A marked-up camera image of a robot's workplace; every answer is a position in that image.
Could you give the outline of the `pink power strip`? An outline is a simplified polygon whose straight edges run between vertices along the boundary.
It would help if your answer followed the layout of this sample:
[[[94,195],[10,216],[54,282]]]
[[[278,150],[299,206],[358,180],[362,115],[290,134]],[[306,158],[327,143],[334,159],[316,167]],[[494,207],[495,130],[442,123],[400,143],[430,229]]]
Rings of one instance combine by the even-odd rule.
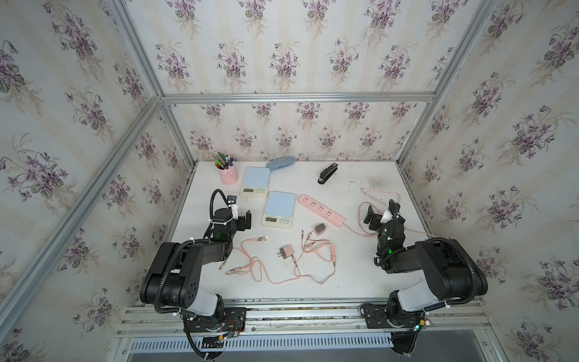
[[[341,228],[345,224],[345,217],[336,213],[336,211],[333,211],[320,202],[314,200],[311,196],[301,195],[298,198],[298,203],[336,228]]]

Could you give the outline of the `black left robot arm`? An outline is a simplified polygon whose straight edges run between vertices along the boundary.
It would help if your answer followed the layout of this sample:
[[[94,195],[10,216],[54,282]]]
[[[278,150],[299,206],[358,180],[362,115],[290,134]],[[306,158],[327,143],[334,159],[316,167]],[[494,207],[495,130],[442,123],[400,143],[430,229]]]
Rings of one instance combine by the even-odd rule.
[[[224,318],[223,298],[201,287],[204,265],[225,262],[237,232],[251,229],[252,214],[238,213],[238,198],[216,189],[209,204],[209,225],[202,238],[164,242],[140,287],[140,302],[158,314],[184,318]]]

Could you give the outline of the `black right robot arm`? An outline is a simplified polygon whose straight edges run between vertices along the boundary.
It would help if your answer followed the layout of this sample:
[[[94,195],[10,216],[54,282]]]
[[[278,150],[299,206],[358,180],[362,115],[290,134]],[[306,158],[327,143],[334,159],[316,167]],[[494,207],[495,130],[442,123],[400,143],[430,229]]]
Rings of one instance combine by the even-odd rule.
[[[363,220],[377,236],[375,266],[391,275],[418,271],[424,275],[414,285],[391,293],[384,311],[388,320],[400,325],[403,318],[464,305],[487,293],[482,269],[455,239],[434,236],[405,247],[406,220],[399,211],[400,205],[390,200],[382,214],[369,206]]]

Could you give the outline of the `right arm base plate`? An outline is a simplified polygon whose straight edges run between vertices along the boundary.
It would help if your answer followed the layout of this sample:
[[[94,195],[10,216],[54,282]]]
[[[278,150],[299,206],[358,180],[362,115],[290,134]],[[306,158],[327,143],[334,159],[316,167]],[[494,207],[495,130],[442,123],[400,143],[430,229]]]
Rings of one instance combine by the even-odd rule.
[[[406,312],[396,304],[364,303],[359,311],[368,329],[419,330],[427,324],[424,312]]]

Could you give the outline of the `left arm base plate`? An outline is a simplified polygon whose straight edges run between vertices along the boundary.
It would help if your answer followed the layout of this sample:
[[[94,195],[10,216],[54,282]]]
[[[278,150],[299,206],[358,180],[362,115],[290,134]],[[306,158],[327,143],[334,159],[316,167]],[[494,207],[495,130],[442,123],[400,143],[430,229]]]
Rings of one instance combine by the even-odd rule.
[[[191,333],[235,334],[245,329],[247,309],[244,307],[216,310],[210,317],[185,317],[185,324]]]

